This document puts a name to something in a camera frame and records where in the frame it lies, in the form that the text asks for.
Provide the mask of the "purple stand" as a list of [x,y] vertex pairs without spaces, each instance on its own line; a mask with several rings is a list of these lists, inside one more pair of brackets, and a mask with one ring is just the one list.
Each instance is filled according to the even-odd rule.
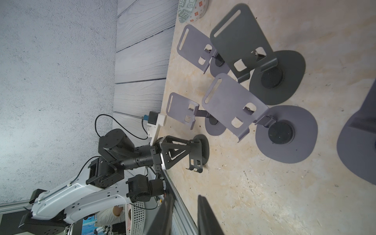
[[308,158],[315,148],[318,124],[308,110],[291,105],[269,108],[229,75],[217,75],[202,105],[239,141],[256,126],[256,144],[265,156],[294,164]]
[[230,71],[210,38],[190,24],[184,27],[177,52],[203,73],[210,71],[214,77],[220,73],[228,74]]
[[376,84],[362,106],[344,125],[337,153],[348,170],[363,180],[376,183]]
[[220,136],[226,127],[206,110],[200,110],[200,105],[177,93],[171,93],[168,98],[166,114],[193,130],[196,117],[205,118],[205,128],[209,135]]

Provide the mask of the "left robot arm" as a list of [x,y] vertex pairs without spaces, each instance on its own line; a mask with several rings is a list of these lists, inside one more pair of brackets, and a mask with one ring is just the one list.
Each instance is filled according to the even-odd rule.
[[163,180],[138,174],[119,186],[127,170],[153,167],[160,174],[188,156],[189,169],[201,173],[209,150],[204,135],[191,140],[165,136],[152,145],[136,147],[123,130],[111,130],[99,139],[99,155],[91,158],[75,178],[52,190],[33,192],[29,201],[32,209],[22,217],[19,228],[35,235],[55,235],[101,210],[147,202],[163,195]]

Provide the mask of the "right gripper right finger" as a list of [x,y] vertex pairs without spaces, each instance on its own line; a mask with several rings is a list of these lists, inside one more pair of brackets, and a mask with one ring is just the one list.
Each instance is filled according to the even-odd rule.
[[224,235],[206,197],[198,196],[197,228],[199,235]]

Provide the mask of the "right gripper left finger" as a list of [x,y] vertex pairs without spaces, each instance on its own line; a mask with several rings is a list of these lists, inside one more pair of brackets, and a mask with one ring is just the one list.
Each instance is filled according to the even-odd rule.
[[174,197],[170,194],[167,195],[146,233],[147,235],[170,235],[174,203]]

